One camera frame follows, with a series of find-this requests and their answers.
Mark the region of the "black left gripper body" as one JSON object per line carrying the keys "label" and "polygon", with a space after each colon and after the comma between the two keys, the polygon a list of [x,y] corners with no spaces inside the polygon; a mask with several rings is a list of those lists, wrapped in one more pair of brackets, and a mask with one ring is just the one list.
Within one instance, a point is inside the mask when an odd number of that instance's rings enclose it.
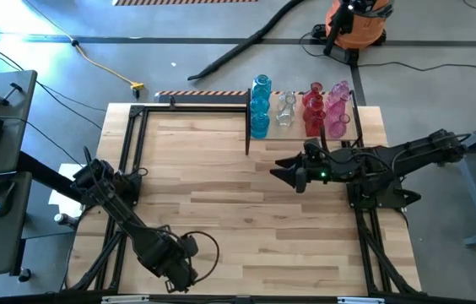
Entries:
{"label": "black left gripper body", "polygon": [[197,278],[197,271],[190,259],[198,253],[196,240],[192,236],[172,238],[169,232],[141,230],[136,236],[138,261],[156,277],[167,278],[168,292],[187,292]]}

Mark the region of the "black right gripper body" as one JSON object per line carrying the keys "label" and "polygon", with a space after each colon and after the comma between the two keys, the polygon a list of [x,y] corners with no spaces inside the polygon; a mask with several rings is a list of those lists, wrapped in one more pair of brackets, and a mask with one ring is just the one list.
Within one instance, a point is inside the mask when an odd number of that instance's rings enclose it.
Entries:
{"label": "black right gripper body", "polygon": [[312,138],[304,142],[304,151],[307,183],[343,182],[342,173],[339,171],[343,166],[342,149],[328,151],[319,144],[316,138]]}

